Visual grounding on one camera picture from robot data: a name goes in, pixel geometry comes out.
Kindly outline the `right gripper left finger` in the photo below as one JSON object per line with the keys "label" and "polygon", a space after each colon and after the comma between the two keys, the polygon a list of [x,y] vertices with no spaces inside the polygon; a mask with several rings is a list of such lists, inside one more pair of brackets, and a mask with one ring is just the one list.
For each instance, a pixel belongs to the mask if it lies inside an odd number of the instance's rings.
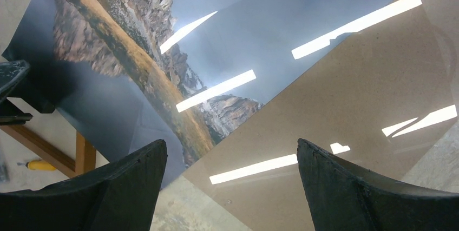
{"label": "right gripper left finger", "polygon": [[149,230],[167,162],[164,140],[40,190],[1,194],[1,230]]}

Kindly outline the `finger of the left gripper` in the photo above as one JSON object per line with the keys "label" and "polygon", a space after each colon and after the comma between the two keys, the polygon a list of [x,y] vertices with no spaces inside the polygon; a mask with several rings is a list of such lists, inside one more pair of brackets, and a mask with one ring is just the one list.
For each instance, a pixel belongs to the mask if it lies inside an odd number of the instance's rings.
{"label": "finger of the left gripper", "polygon": [[8,100],[1,103],[1,125],[21,125],[30,121],[32,114],[22,112],[18,107]]}
{"label": "finger of the left gripper", "polygon": [[1,103],[26,78],[30,64],[24,60],[1,63]]}

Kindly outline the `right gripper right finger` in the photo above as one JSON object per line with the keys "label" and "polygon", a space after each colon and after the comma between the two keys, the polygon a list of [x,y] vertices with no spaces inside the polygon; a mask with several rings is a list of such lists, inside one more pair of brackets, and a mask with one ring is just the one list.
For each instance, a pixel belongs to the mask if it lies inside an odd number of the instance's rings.
{"label": "right gripper right finger", "polygon": [[458,230],[458,194],[398,181],[300,138],[299,173],[315,230]]}

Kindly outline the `wooden picture frame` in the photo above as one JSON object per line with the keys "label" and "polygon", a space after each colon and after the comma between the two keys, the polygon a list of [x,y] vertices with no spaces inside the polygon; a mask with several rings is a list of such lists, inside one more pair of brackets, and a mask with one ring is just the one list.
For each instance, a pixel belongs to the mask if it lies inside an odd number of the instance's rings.
{"label": "wooden picture frame", "polygon": [[1,126],[1,130],[69,178],[96,168],[97,150],[79,132],[76,133],[75,159],[72,159],[23,125]]}

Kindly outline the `yellow handled screwdriver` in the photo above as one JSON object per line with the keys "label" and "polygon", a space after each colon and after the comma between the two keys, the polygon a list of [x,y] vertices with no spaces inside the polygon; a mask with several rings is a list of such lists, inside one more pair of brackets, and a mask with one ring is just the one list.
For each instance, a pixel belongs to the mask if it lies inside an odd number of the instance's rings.
{"label": "yellow handled screwdriver", "polygon": [[32,160],[29,162],[17,162],[18,166],[25,166],[29,170],[39,171],[55,171],[57,170],[53,165],[43,160]]}

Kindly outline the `brown backing board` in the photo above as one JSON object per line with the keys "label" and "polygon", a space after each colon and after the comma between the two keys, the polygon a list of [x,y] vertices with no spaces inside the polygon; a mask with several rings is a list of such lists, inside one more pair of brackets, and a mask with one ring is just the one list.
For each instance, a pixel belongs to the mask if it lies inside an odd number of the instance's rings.
{"label": "brown backing board", "polygon": [[212,184],[286,155],[299,138],[407,183],[458,191],[458,0],[350,36],[186,174],[208,200],[196,230],[313,230],[297,164]]}

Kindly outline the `mountain landscape photo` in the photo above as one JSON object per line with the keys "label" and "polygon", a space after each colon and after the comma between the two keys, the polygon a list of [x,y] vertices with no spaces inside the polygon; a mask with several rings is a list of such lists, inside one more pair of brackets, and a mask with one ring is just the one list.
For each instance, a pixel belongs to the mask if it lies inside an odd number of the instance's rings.
{"label": "mountain landscape photo", "polygon": [[2,55],[110,162],[164,139],[167,186],[393,0],[31,0]]}

